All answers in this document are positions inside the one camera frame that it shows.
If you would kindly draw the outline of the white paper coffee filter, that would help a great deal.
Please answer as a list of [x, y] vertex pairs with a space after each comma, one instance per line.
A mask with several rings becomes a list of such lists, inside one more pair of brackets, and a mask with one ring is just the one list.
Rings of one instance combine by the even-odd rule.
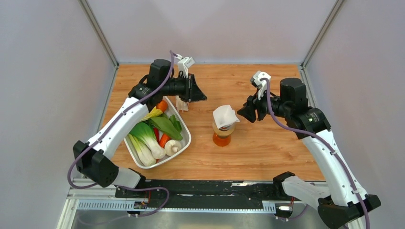
[[235, 110], [229, 105], [222, 105], [213, 111], [213, 119], [218, 129], [228, 128], [229, 126], [240, 122], [236, 116]]

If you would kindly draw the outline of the orange glass carafe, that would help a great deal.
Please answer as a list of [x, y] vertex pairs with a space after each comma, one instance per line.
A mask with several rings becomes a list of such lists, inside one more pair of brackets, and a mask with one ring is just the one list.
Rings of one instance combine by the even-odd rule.
[[221, 136], [218, 135], [217, 133], [213, 134], [213, 142], [220, 147], [225, 147], [227, 145], [230, 144], [231, 142], [231, 136], [227, 135], [227, 136]]

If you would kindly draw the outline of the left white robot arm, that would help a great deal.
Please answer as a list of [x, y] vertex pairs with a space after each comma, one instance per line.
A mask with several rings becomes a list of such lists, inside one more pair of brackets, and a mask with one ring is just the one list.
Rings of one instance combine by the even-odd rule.
[[141, 78], [128, 93], [121, 108], [108, 123], [87, 141], [77, 141], [73, 146], [73, 168], [91, 179], [95, 185], [127, 187], [135, 198], [143, 196], [146, 184], [144, 177], [129, 168], [118, 167], [111, 158], [121, 141], [165, 96], [178, 96], [184, 102], [207, 100], [198, 87], [189, 68], [195, 63], [192, 57], [172, 60], [156, 59], [150, 64], [149, 73]]

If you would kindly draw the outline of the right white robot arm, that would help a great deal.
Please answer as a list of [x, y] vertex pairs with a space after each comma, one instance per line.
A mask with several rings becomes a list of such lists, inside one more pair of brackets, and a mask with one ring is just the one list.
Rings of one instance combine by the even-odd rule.
[[274, 95], [270, 90], [270, 77], [260, 74], [250, 82], [256, 92], [237, 113], [251, 123], [267, 115], [277, 124], [280, 118], [285, 119], [281, 127], [294, 132], [302, 141], [327, 183], [326, 187], [317, 187], [292, 172], [285, 172], [274, 178], [273, 195], [278, 199], [288, 196], [299, 199], [306, 207], [315, 209], [330, 229], [370, 228], [369, 213], [379, 207], [381, 201], [378, 196], [367, 193], [351, 172], [325, 114], [309, 105], [305, 84], [298, 78], [285, 78], [280, 81], [280, 94]]

